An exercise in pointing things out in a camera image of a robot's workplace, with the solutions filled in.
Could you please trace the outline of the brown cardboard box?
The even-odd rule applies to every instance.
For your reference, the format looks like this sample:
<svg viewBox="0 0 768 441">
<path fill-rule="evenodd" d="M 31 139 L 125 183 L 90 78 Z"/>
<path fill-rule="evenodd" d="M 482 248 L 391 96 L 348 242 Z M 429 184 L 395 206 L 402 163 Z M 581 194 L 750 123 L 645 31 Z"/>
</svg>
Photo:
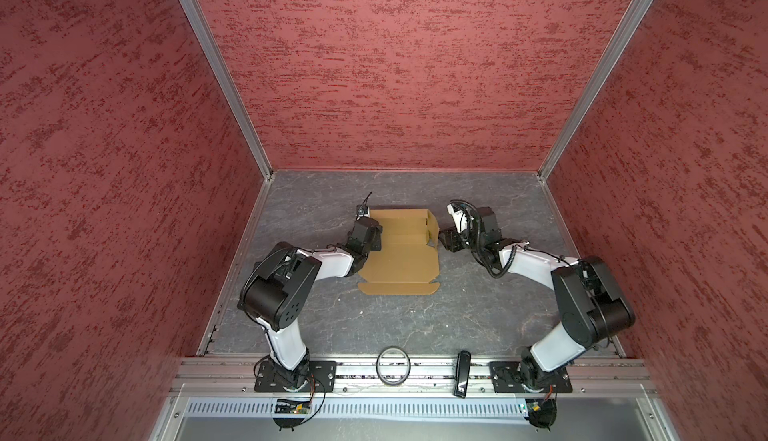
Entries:
<svg viewBox="0 0 768 441">
<path fill-rule="evenodd" d="M 381 249 L 359 271 L 370 296 L 428 296 L 440 287 L 437 219 L 425 208 L 372 209 L 382 227 Z"/>
</svg>

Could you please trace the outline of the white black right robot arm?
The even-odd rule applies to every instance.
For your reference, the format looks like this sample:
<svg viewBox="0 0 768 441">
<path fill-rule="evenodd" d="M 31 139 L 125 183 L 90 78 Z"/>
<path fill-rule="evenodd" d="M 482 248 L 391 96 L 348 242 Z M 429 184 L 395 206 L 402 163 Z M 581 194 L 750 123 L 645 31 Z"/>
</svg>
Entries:
<svg viewBox="0 0 768 441">
<path fill-rule="evenodd" d="M 560 320 L 521 351 L 517 381 L 529 389 L 550 385 L 569 362 L 636 322 L 626 295 L 601 258 L 557 256 L 527 241 L 505 238 L 489 207 L 453 199 L 447 212 L 454 226 L 439 233 L 447 250 L 468 250 L 494 279 L 508 273 L 523 276 L 555 295 Z"/>
</svg>

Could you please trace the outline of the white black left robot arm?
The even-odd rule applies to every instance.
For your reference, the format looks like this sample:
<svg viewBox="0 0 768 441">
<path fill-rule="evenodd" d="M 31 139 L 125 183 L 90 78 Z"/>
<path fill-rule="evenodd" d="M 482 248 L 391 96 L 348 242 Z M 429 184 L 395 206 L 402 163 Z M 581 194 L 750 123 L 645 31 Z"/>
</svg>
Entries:
<svg viewBox="0 0 768 441">
<path fill-rule="evenodd" d="M 368 216 L 355 220 L 346 242 L 308 251 L 277 243 L 245 281 L 237 307 L 267 338 L 268 360 L 294 388 L 309 376 L 309 351 L 298 319 L 315 282 L 350 277 L 381 249 L 383 227 Z"/>
</svg>

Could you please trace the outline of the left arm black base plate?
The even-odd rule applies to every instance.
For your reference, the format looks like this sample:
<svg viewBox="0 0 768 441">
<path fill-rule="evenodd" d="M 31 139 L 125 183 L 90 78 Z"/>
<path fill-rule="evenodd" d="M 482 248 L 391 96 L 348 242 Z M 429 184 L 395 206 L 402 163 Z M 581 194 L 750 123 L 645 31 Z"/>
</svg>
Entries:
<svg viewBox="0 0 768 441">
<path fill-rule="evenodd" d="M 254 391 L 257 393 L 330 393 L 334 389 L 338 363 L 304 360 L 288 370 L 271 358 L 254 367 Z"/>
</svg>

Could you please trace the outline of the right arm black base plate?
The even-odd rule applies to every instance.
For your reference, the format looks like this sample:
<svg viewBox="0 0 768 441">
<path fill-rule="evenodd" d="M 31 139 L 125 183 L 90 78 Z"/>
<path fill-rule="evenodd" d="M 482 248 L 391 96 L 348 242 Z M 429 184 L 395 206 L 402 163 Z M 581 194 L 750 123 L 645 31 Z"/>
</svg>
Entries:
<svg viewBox="0 0 768 441">
<path fill-rule="evenodd" d="M 488 364 L 490 379 L 497 394 L 572 393 L 573 387 L 565 366 L 545 372 L 532 361 L 494 361 Z"/>
</svg>

